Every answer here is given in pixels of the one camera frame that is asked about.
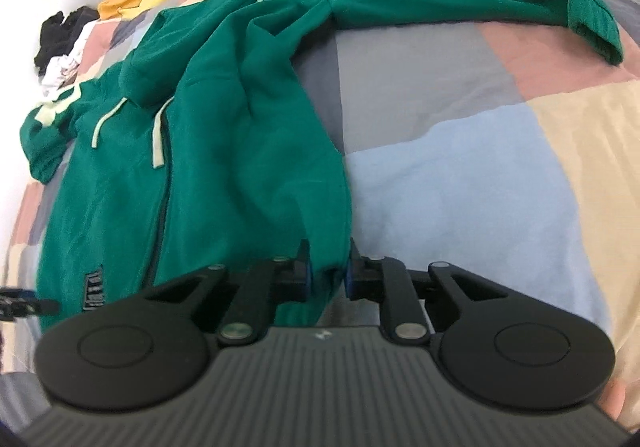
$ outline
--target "white wall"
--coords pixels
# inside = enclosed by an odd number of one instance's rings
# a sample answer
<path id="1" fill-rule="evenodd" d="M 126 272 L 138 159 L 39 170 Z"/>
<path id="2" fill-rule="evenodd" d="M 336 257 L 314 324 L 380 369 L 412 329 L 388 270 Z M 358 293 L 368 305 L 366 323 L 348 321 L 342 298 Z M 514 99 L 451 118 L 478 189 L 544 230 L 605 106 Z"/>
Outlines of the white wall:
<path id="1" fill-rule="evenodd" d="M 25 115 L 40 99 L 33 67 L 40 25 L 92 0 L 0 0 L 0 265 L 4 263 L 15 216 L 28 179 L 18 138 Z"/>

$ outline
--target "screw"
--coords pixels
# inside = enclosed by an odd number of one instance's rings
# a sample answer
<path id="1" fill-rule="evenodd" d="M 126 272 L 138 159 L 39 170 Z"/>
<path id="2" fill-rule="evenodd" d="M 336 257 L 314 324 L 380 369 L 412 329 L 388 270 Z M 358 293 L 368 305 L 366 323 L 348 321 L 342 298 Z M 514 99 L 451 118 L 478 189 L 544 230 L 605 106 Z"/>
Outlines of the screw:
<path id="1" fill-rule="evenodd" d="M 401 339 L 421 339 L 427 335 L 427 328 L 415 322 L 405 322 L 396 326 L 396 335 Z"/>
<path id="2" fill-rule="evenodd" d="M 227 324 L 220 334 L 225 338 L 233 341 L 240 341 L 242 339 L 247 338 L 254 332 L 254 329 L 251 328 L 248 324 L 243 322 L 232 322 L 231 324 Z"/>

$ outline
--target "pile of clothes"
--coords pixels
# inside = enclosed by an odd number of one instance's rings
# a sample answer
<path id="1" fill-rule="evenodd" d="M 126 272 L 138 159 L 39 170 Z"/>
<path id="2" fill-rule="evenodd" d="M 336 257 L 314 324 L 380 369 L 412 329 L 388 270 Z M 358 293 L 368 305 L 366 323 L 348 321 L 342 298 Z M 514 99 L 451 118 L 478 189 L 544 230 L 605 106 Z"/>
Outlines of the pile of clothes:
<path id="1" fill-rule="evenodd" d="M 81 7 L 66 19 L 58 12 L 42 23 L 40 51 L 33 62 L 42 77 L 45 97 L 76 75 L 84 46 L 97 20 L 97 10 Z"/>

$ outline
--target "green sweatshirt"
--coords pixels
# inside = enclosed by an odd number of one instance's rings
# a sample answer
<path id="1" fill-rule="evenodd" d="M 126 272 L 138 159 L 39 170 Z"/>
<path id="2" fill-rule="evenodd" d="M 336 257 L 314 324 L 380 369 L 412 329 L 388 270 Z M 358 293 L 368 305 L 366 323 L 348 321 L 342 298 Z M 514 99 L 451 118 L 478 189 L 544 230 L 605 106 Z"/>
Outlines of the green sweatshirt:
<path id="1" fill-rule="evenodd" d="M 313 297 L 281 305 L 276 322 L 314 323 L 348 256 L 350 194 L 290 59 L 327 22 L 465 20 L 568 26 L 622 61 L 602 0 L 205 0 L 160 12 L 124 61 L 22 127 L 43 183 L 75 140 L 36 287 L 62 312 L 43 327 L 204 265 L 295 255 L 303 237 Z"/>

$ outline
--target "white cloth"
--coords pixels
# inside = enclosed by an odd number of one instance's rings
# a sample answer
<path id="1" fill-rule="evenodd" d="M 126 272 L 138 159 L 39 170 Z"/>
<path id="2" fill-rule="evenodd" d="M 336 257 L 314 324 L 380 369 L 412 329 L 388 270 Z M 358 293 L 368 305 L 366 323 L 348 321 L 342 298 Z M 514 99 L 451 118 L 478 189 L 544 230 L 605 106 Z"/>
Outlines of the white cloth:
<path id="1" fill-rule="evenodd" d="M 82 32 L 80 32 L 80 36 L 74 43 L 69 55 L 59 55 L 51 58 L 49 64 L 47 64 L 47 71 L 40 83 L 44 98 L 48 98 L 52 93 L 56 92 L 76 73 L 78 66 L 80 66 L 89 34 L 91 34 L 96 23 L 97 21 L 91 21 L 82 28 Z"/>

